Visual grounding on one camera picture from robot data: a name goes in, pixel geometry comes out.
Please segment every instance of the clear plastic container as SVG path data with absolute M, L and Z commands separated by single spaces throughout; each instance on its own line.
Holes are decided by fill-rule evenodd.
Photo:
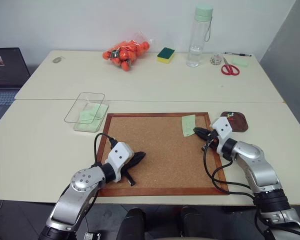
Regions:
M 64 118 L 75 131 L 95 133 L 108 110 L 103 93 L 81 92 Z
M 213 7 L 207 4 L 199 4 L 195 8 L 192 35 L 186 65 L 199 66 L 205 45 L 205 38 L 210 29 Z

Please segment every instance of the white table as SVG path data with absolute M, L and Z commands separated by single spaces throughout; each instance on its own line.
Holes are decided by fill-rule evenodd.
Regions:
M 12 104 L 0 120 L 0 199 L 56 202 L 73 173 L 94 162 L 96 134 L 74 131 L 64 122 L 73 102 L 16 100 Z M 107 104 L 108 113 L 208 112 L 211 121 L 223 111 L 244 113 L 249 129 L 233 133 L 232 137 L 260 146 L 281 180 L 289 202 L 300 204 L 300 125 L 286 104 L 136 101 L 109 101 Z M 225 176 L 228 181 L 246 183 L 237 164 L 226 168 Z M 234 191 L 238 187 L 229 186 L 229 189 Z M 97 202 L 252 204 L 250 198 L 237 195 L 99 197 Z
M 62 56 L 59 63 L 52 60 Z M 244 58 L 238 76 L 221 73 L 221 65 L 186 66 L 186 53 L 176 53 L 169 64 L 157 62 L 157 53 L 146 53 L 124 72 L 97 51 L 50 52 L 16 95 L 16 99 L 76 99 L 80 92 L 104 93 L 111 101 L 169 102 L 260 102 L 282 103 L 283 99 L 254 56 Z

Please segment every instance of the laptop screen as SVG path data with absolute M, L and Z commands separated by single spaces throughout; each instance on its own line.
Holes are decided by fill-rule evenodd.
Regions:
M 0 48 L 0 88 L 21 88 L 29 77 L 20 49 Z

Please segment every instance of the yellow sponge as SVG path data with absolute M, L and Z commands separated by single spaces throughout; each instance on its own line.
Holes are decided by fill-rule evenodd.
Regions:
M 160 63 L 168 64 L 175 55 L 175 50 L 164 47 L 157 55 L 157 61 Z

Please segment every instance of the red scissors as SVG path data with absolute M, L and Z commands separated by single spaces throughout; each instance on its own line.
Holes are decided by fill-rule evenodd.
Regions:
M 224 75 L 233 75 L 233 76 L 239 75 L 239 73 L 240 73 L 239 68 L 229 64 L 228 61 L 225 58 L 223 58 L 223 61 L 224 61 L 225 64 L 221 67 L 221 72 Z

